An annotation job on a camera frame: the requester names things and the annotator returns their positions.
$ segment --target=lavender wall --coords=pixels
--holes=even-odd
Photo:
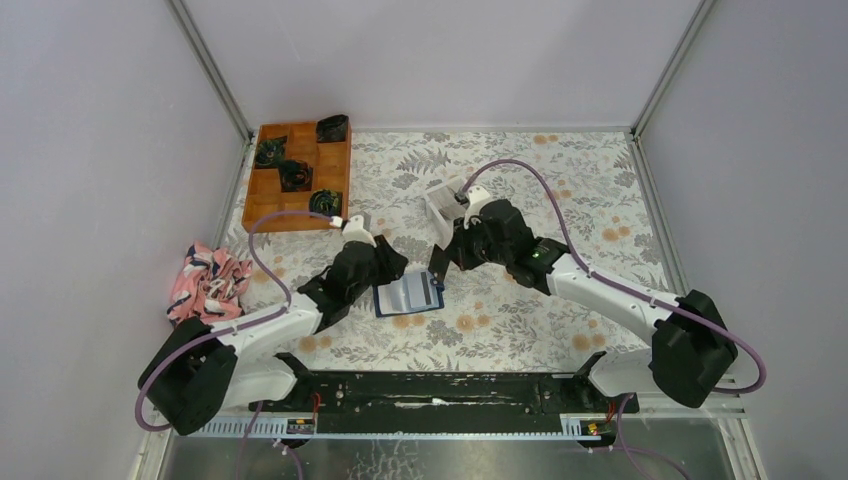
[[[189,0],[248,121],[631,125],[698,0]]]
[[[165,2],[0,2],[0,477],[125,478],[240,140]]]
[[[848,469],[846,20],[719,2],[644,137],[690,283],[770,368],[744,400],[771,479]]]

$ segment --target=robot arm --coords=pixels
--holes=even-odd
[[[344,224],[342,251],[292,294],[282,315],[255,324],[283,310],[281,303],[228,322],[205,325],[192,318],[177,326],[142,373],[139,388],[177,349],[201,336],[233,330],[180,355],[147,391],[177,432],[198,430],[221,409],[286,397],[296,383],[295,372],[277,356],[285,352],[286,342],[335,325],[366,290],[403,275],[407,259],[383,236],[372,237],[363,223],[355,216]]]
[[[593,356],[581,369],[606,396],[659,390],[678,403],[697,408],[733,363],[737,350],[732,342],[653,304],[655,300],[676,304],[724,328],[708,296],[692,291],[679,298],[592,266],[587,273],[566,245],[535,237],[509,201],[495,200],[476,186],[468,190],[467,200],[464,216],[453,221],[452,234],[434,248],[431,271],[444,281],[449,262],[460,270],[497,263],[505,266],[518,284],[575,301],[635,333],[648,348]],[[601,281],[593,273],[612,282]],[[612,283],[645,294],[651,301],[640,300]]]

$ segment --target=floral pattern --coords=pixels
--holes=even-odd
[[[467,177],[498,158],[534,165],[554,189],[578,251],[594,264],[654,289],[666,290],[659,245],[621,133],[354,133],[349,212],[386,236],[410,260],[427,265],[436,240],[423,208],[424,190],[451,176]],[[224,240],[249,256],[241,216],[249,168]],[[505,166],[479,183],[509,199],[537,235],[560,238],[548,198],[528,172]],[[258,254],[287,284],[298,286],[329,265],[342,247],[338,231],[257,236]],[[517,284],[503,267],[451,267],[446,307],[376,318],[363,295],[350,314],[289,349],[314,369],[573,371],[592,352],[631,350],[641,341],[580,305]],[[280,302],[282,292],[262,272],[241,301],[250,312]]]

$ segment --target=white bracket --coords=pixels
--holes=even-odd
[[[377,246],[374,236],[365,229],[365,217],[362,215],[354,215],[347,220],[342,229],[342,237],[344,237],[345,242],[363,242],[372,247]]]
[[[463,226],[466,229],[471,225],[471,217],[480,215],[480,210],[492,202],[492,196],[483,187],[471,187],[466,193],[468,197],[468,209],[465,210],[465,222]]]

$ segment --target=orange wooden tray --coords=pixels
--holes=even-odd
[[[344,142],[318,143],[315,137],[317,122],[279,123],[262,125],[259,142],[269,138],[287,136],[286,158],[306,162],[312,167],[312,190],[308,192],[281,192],[277,169],[255,169],[255,156],[251,159],[250,183],[244,203],[241,224],[248,232],[257,220],[280,210],[309,210],[309,198],[317,190],[342,192],[342,217],[347,218],[350,198],[350,122]],[[303,215],[283,216],[263,223],[259,232],[296,232],[333,228],[327,222]]]

